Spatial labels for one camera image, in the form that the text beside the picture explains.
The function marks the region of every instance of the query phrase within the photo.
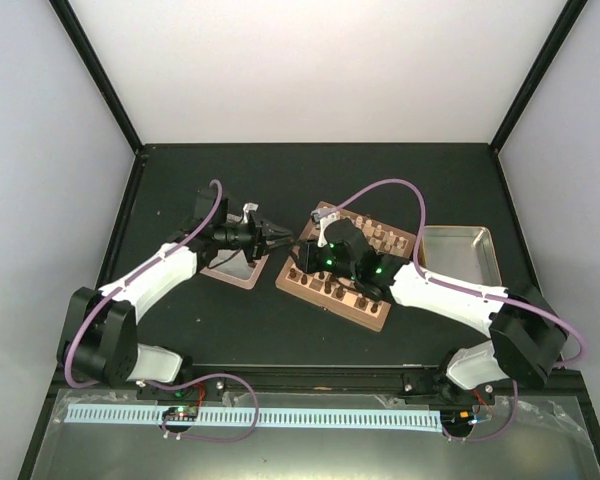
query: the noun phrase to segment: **white wall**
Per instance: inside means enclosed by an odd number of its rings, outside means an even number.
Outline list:
[[[0,0],[1,480],[18,475],[132,157],[49,3]]]
[[[72,0],[151,142],[488,142],[565,0]]]
[[[600,0],[589,2],[503,151],[540,282],[591,342],[600,420]]]

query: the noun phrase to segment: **wooden block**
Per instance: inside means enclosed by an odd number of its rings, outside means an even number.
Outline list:
[[[329,208],[333,205],[320,202],[316,208],[324,207]],[[341,210],[340,216],[341,218],[351,219],[356,227],[360,228],[365,235],[371,237],[369,243],[377,250],[380,249],[381,252],[390,251],[394,255],[411,258],[415,235],[347,210]],[[300,240],[317,237],[318,231],[309,220],[300,234]],[[404,244],[404,248],[398,248],[401,244]],[[420,263],[425,264],[422,254],[420,255]],[[290,275],[292,269],[295,271],[293,278]],[[384,327],[391,308],[390,304],[386,302],[376,303],[347,288],[339,292],[342,287],[332,279],[324,278],[325,275],[322,275],[323,278],[320,278],[320,274],[307,275],[305,284],[302,284],[302,276],[302,272],[295,268],[293,260],[288,258],[276,279],[276,287],[373,331],[379,332]],[[352,287],[353,282],[348,278],[340,278],[339,281],[347,287]]]

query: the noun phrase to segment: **black table surface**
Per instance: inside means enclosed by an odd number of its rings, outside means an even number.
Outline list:
[[[211,179],[299,234],[319,201],[338,203],[373,181],[399,177],[421,189],[427,224],[489,228],[504,285],[532,279],[498,159],[486,144],[156,145],[145,152],[115,278],[164,243]],[[417,229],[415,197],[398,185],[348,208]],[[450,319],[398,306],[382,332],[372,332],[278,290],[285,259],[285,251],[274,252],[250,291],[203,275],[182,283],[142,319],[140,341],[189,354],[199,365],[223,366],[435,365],[448,351],[483,341]]]

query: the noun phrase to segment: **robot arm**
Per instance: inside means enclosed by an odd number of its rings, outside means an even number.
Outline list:
[[[263,219],[257,205],[246,204],[241,216],[228,213],[224,198],[209,224],[196,238],[179,246],[211,210],[215,192],[199,193],[194,214],[146,262],[98,290],[81,288],[69,302],[57,360],[64,365],[74,337],[85,318],[103,298],[118,291],[85,332],[72,367],[111,387],[128,381],[176,379],[183,359],[161,347],[138,343],[137,324],[146,312],[180,283],[209,266],[218,250],[241,250],[247,262],[288,244],[289,230]]]
[[[449,352],[431,378],[411,384],[409,395],[435,394],[453,403],[461,391],[504,378],[527,387],[544,386],[567,334],[539,315],[488,296],[513,298],[552,312],[537,289],[530,285],[475,285],[427,270],[422,270],[422,276],[409,260],[376,252],[348,219],[322,223],[326,225],[320,238],[325,241],[300,244],[295,257],[298,269],[350,278],[356,290],[372,300],[428,310],[486,337],[480,345]],[[454,285],[454,289],[442,286],[444,283]]]

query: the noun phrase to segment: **metal tray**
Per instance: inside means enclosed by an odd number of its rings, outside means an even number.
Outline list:
[[[502,285],[486,227],[431,225],[424,228],[422,242],[428,270],[480,285]]]

